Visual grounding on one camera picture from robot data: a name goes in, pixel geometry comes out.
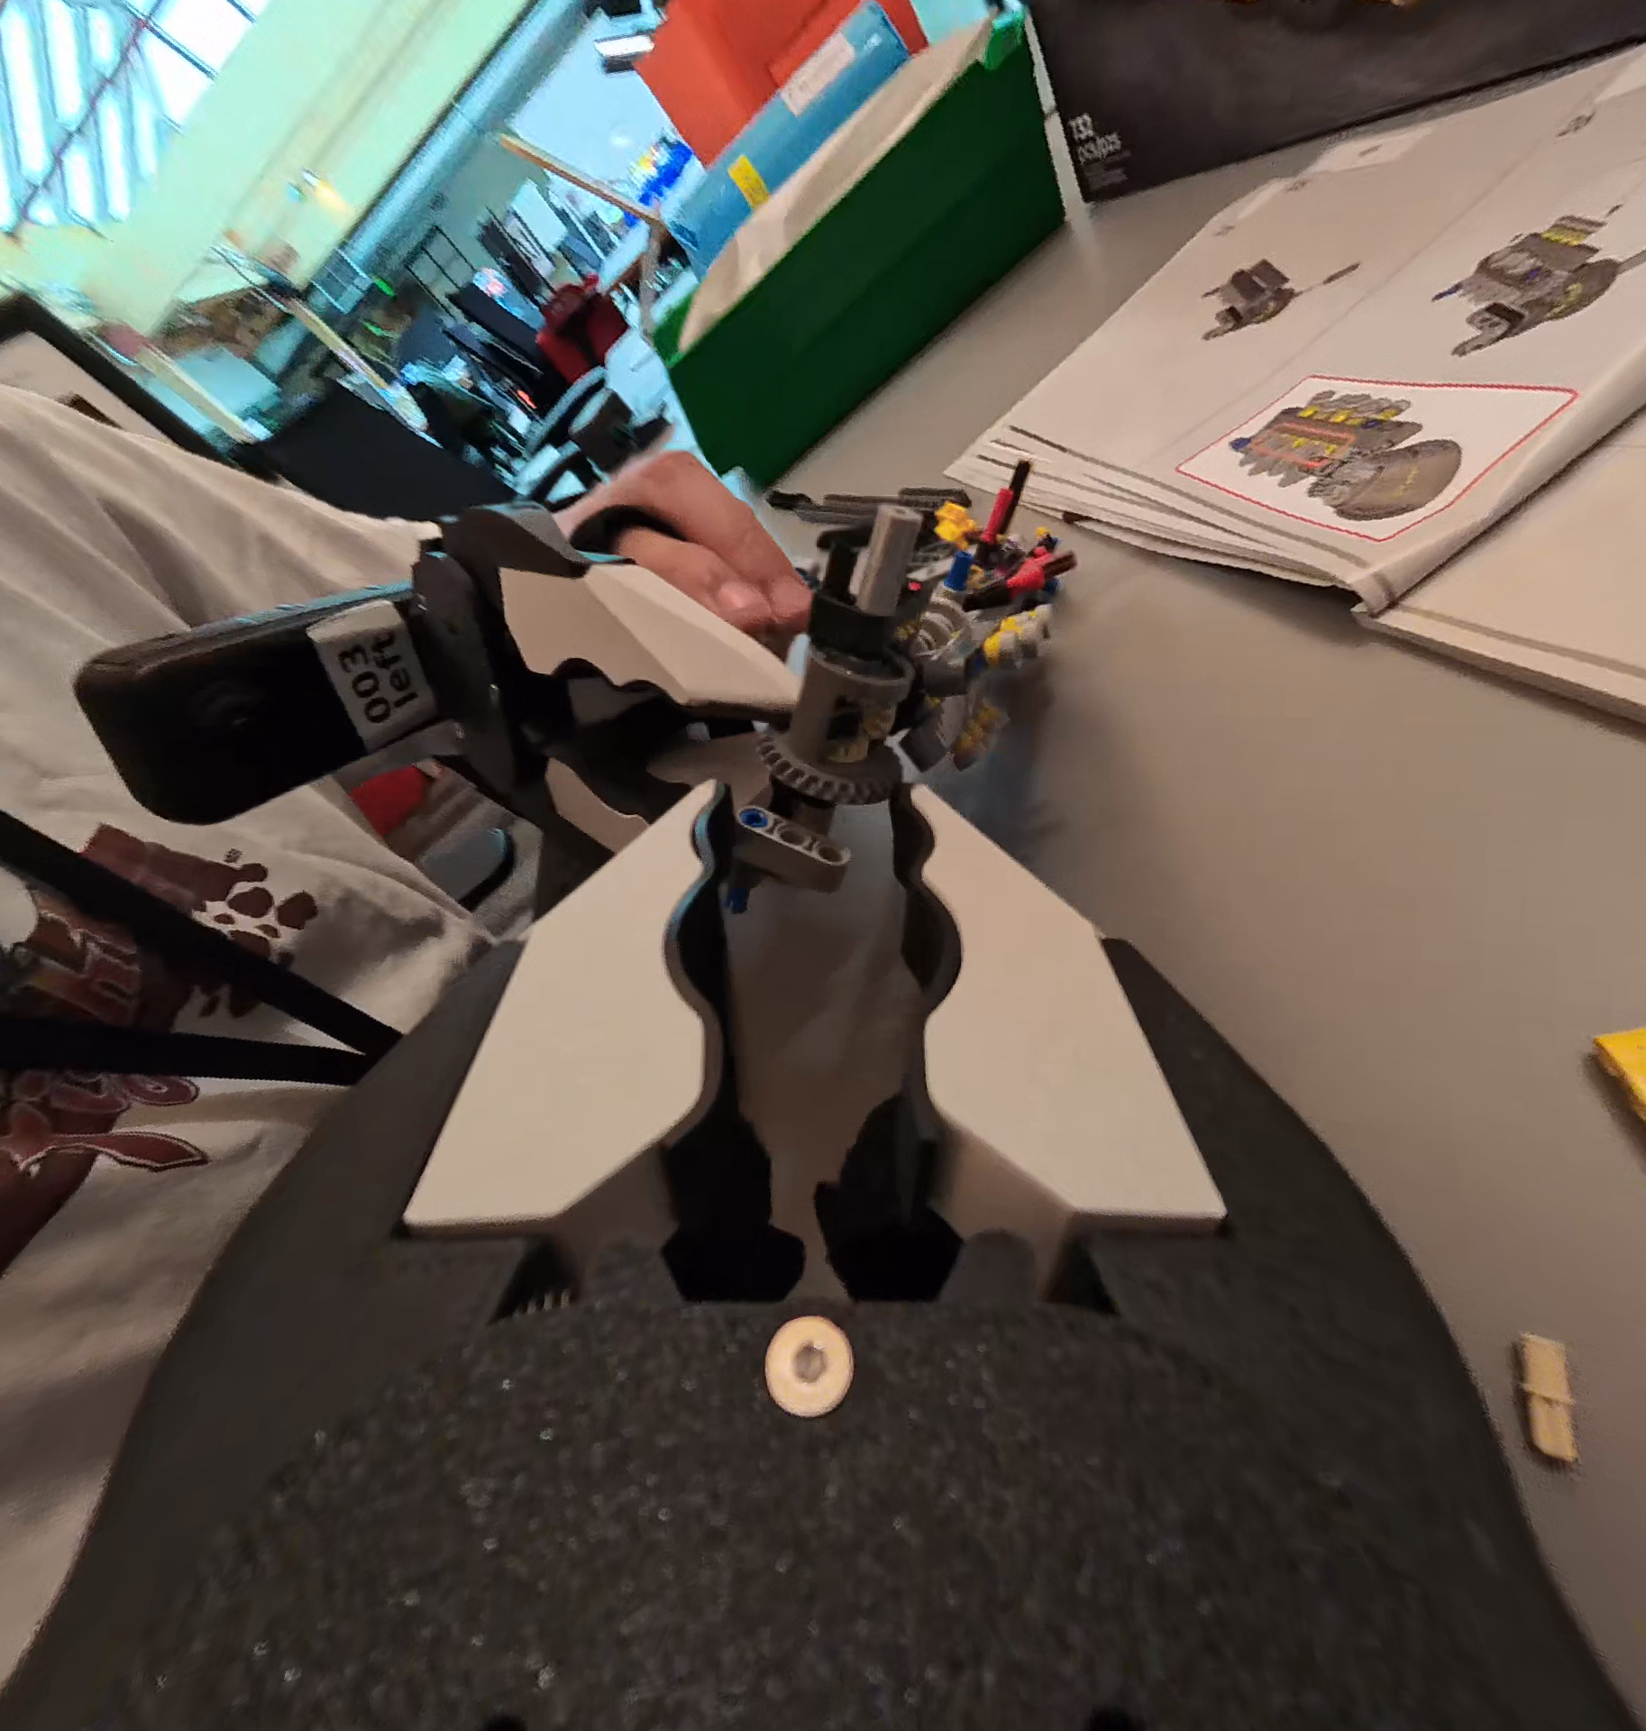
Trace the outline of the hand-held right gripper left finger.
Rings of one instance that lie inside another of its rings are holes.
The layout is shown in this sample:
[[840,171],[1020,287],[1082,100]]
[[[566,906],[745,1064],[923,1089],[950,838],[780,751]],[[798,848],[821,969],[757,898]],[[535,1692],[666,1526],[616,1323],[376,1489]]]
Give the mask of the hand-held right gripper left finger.
[[572,1271],[651,1248],[684,1298],[776,1302],[805,1263],[732,1056],[730,792],[703,782],[546,915],[402,1211],[423,1238],[531,1236]]

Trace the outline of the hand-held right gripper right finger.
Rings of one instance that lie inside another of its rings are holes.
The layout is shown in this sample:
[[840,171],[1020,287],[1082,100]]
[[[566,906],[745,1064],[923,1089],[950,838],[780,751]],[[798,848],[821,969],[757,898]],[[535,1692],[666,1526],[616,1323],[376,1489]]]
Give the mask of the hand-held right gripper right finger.
[[919,1023],[898,1089],[817,1184],[857,1302],[929,1302],[987,1255],[1066,1296],[1107,1234],[1228,1211],[1093,921],[921,786],[890,807]]

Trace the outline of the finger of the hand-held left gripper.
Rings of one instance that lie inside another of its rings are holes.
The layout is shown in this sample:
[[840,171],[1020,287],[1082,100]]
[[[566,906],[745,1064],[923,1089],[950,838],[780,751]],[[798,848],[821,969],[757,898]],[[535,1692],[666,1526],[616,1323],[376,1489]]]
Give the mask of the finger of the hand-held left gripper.
[[738,805],[763,797],[763,761],[755,738],[676,738],[647,761],[597,757],[575,763],[548,757],[546,796],[554,821],[595,840],[608,853],[639,838],[703,782],[728,788]]
[[647,685],[693,709],[788,714],[798,676],[657,573],[620,560],[579,573],[500,573],[506,629],[535,676]]

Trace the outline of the brick-built car chassis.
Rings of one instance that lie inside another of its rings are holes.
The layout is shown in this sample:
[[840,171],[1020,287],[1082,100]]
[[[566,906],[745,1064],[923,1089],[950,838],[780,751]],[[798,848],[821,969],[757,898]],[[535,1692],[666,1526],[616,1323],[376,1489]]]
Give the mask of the brick-built car chassis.
[[850,863],[836,811],[890,803],[908,770],[987,755],[1076,564],[1053,531],[1012,531],[1029,475],[1024,454],[983,519],[958,486],[767,492],[817,529],[817,556],[798,568],[811,610],[794,711],[757,736],[769,788],[734,813],[724,911],[765,882],[834,892]]

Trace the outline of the toy car set box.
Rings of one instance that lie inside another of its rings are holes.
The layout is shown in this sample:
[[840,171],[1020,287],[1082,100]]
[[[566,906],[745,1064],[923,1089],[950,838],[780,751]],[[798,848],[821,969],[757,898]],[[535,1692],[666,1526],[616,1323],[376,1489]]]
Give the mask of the toy car set box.
[[1646,1],[1029,1],[1101,202],[1646,40]]

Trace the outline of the person's left hand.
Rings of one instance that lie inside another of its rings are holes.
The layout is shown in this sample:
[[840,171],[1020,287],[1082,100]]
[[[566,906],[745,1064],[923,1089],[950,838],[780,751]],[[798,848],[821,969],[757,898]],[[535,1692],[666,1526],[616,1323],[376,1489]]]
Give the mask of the person's left hand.
[[780,656],[809,620],[811,593],[788,552],[684,450],[626,463],[554,519],[575,548],[599,540]]

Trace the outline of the green plastic bin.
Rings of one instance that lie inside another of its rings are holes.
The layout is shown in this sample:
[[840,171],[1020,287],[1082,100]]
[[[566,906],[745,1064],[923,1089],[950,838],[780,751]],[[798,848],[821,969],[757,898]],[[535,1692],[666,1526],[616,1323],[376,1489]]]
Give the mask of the green plastic bin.
[[987,63],[695,347],[678,353],[695,291],[659,328],[682,417],[716,471],[780,479],[1062,226],[1026,17],[995,21]]

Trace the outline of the blue rolled bundle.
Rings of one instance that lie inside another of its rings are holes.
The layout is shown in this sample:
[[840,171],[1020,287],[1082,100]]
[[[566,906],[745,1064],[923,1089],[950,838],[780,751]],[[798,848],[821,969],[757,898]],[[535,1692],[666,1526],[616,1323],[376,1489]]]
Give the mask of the blue rolled bundle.
[[664,216],[682,251],[707,270],[732,233],[809,162],[838,125],[927,46],[910,1],[861,1],[800,61],[697,185]]

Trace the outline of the white paper sheet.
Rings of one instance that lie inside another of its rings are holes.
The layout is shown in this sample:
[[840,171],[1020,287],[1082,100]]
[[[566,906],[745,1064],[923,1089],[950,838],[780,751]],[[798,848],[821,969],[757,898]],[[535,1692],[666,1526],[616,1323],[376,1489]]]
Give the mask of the white paper sheet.
[[684,357],[904,141],[968,69],[985,65],[995,19],[958,29],[892,75],[732,233],[684,314]]

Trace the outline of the tan connector pin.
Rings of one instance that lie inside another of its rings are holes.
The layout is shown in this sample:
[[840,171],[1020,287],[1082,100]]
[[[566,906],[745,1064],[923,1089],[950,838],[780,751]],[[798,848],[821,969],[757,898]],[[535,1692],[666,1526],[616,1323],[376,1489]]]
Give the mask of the tan connector pin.
[[1528,1447],[1553,1466],[1576,1466],[1576,1396],[1567,1348],[1555,1338],[1520,1333],[1512,1367]]

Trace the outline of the orange tote bag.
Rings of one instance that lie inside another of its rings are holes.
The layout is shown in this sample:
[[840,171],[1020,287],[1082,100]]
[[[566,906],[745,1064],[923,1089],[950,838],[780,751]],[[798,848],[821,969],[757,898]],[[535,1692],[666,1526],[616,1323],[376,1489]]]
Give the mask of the orange tote bag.
[[857,1],[670,1],[635,73],[705,168]]

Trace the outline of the building instruction booklet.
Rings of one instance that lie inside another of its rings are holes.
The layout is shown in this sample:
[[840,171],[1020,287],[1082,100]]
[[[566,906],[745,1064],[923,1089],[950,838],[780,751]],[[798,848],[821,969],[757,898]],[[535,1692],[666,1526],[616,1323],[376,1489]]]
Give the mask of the building instruction booklet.
[[1646,42],[1225,204],[946,473],[1646,722]]

